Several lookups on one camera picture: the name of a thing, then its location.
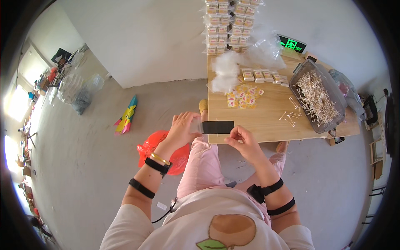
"person's left hand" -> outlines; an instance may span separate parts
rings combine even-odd
[[[167,144],[175,151],[185,146],[196,137],[201,136],[201,133],[190,133],[190,123],[192,122],[193,118],[200,117],[200,114],[189,111],[186,113],[180,113],[179,116],[174,116],[172,119],[171,129],[162,143]]]

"concrete floor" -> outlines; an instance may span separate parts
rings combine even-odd
[[[87,51],[78,69],[83,77],[107,71]],[[113,124],[137,94],[138,107],[131,131],[116,136]],[[98,249],[113,221],[128,186],[138,171],[137,144],[156,130],[168,130],[173,115],[197,111],[207,97],[206,80],[183,80],[122,89],[106,80],[82,116],[57,97],[36,105],[32,131],[37,130],[32,151],[33,193],[39,212],[62,249]],[[338,250],[356,238],[367,194],[372,186],[368,144],[364,128],[336,146],[325,139],[292,141],[282,179],[292,191],[302,224],[310,228],[316,249]],[[261,144],[271,156],[276,143]],[[241,182],[254,169],[227,145],[219,145],[226,181]],[[182,175],[166,176],[153,201],[153,220],[165,211]]]

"tabletop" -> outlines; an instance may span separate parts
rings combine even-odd
[[[214,79],[215,72],[212,71],[211,61],[215,56],[208,56],[208,83]],[[281,75],[291,79],[293,71],[299,63],[305,59],[300,56],[282,56],[286,63],[286,68],[278,70]],[[320,61],[328,70],[332,67]],[[295,99],[292,91],[287,88],[271,82],[255,83],[246,82],[253,86],[258,86],[264,90],[264,94],[256,100],[257,107],[254,109],[246,108],[239,109],[237,107],[228,108],[227,97],[212,93],[208,90],[208,120],[231,120],[235,125],[241,125],[251,131],[258,142],[279,142],[286,140],[302,140],[311,138],[332,138],[328,132],[317,134],[312,128],[310,121],[303,115],[298,119],[293,118],[296,122],[295,127],[285,121],[283,118],[279,120],[282,114],[286,111],[298,112],[289,98]],[[336,127],[336,137],[356,135],[360,133],[360,126],[357,121],[356,114],[350,107],[346,108],[345,121]],[[223,144],[224,138],[228,134],[210,134],[208,141],[211,144]]]

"clear plastic box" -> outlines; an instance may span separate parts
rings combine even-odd
[[[299,64],[297,68],[294,70],[294,75],[290,80],[289,86],[293,94],[296,96],[296,98],[300,97],[299,93],[297,92],[299,87],[295,87],[294,85],[298,82],[301,76],[312,70],[315,70],[317,75],[321,76],[322,85],[326,89],[330,100],[335,103],[335,109],[339,112],[339,115],[336,116],[332,122],[325,125],[321,125],[319,127],[318,127],[318,122],[312,122],[311,116],[307,116],[315,132],[317,132],[318,134],[322,134],[324,132],[333,129],[334,127],[336,127],[337,125],[339,125],[341,122],[344,121],[347,103],[343,97],[343,94],[340,92],[338,85],[335,83],[335,81],[330,76],[328,71],[321,64],[316,64],[311,60],[305,60],[302,64]]]

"exit sign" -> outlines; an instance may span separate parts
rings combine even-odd
[[[280,44],[283,47],[286,48],[291,48],[299,53],[303,53],[304,49],[306,48],[306,44],[300,41],[297,41],[293,38],[287,37],[287,36],[283,36],[281,34],[278,34],[279,38],[280,38]]]

